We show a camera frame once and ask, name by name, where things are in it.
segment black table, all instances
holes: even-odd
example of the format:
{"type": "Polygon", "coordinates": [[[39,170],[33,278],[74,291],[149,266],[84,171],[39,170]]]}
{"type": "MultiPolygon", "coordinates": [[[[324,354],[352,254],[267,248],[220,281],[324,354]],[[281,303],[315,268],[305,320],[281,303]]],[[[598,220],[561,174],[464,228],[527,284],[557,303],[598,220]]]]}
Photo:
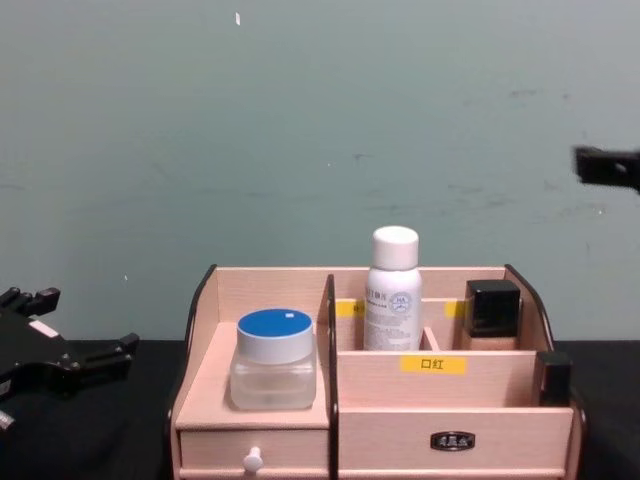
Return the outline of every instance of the black table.
{"type": "MultiPolygon", "coordinates": [[[[589,415],[583,478],[640,479],[640,342],[558,342],[557,349],[574,360],[589,415]]],[[[183,361],[183,342],[142,341],[126,382],[67,401],[34,394],[1,403],[16,428],[0,440],[0,479],[169,478],[164,419],[183,361]]]]}

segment white sticker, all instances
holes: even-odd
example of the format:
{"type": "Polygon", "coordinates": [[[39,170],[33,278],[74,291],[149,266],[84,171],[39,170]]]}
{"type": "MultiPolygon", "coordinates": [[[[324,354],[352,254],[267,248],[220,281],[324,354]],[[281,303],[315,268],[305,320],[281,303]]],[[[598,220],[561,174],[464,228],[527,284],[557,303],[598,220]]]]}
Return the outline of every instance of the white sticker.
{"type": "Polygon", "coordinates": [[[33,322],[30,322],[29,325],[49,338],[57,337],[59,335],[53,328],[45,325],[40,320],[34,320],[33,322]]]}
{"type": "Polygon", "coordinates": [[[9,390],[11,390],[11,380],[0,383],[0,397],[9,393],[9,390]]]}
{"type": "Polygon", "coordinates": [[[8,430],[13,422],[13,417],[4,412],[0,412],[0,428],[2,430],[8,430]]]}

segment lotion bottle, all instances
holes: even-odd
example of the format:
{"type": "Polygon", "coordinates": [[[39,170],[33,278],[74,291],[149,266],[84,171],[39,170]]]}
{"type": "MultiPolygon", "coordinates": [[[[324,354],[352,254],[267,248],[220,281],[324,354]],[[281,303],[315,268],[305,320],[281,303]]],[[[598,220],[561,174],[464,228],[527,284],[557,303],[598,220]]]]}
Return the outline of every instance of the lotion bottle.
{"type": "Polygon", "coordinates": [[[373,233],[373,264],[366,287],[365,350],[419,350],[422,277],[418,234],[407,227],[373,233]]]}
{"type": "Polygon", "coordinates": [[[469,280],[461,350],[517,350],[520,289],[510,280],[469,280]]]}

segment glass jar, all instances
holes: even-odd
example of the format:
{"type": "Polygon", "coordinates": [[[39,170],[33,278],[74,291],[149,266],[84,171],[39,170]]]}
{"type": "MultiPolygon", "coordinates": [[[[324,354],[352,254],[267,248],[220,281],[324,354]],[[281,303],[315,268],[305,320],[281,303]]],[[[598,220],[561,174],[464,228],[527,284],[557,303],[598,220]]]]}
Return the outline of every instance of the glass jar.
{"type": "Polygon", "coordinates": [[[299,311],[253,312],[238,322],[230,371],[231,400],[242,410],[294,410],[316,396],[311,318],[299,311]]]}

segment jar lid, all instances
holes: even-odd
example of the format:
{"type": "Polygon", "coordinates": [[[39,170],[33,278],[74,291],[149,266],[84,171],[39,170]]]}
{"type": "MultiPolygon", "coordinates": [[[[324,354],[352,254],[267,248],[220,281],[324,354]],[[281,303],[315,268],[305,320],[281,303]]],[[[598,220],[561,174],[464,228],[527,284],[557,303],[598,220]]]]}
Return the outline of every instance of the jar lid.
{"type": "Polygon", "coordinates": [[[252,362],[278,365],[313,352],[313,322],[306,313],[287,309],[259,310],[238,322],[238,353],[252,362]]]}

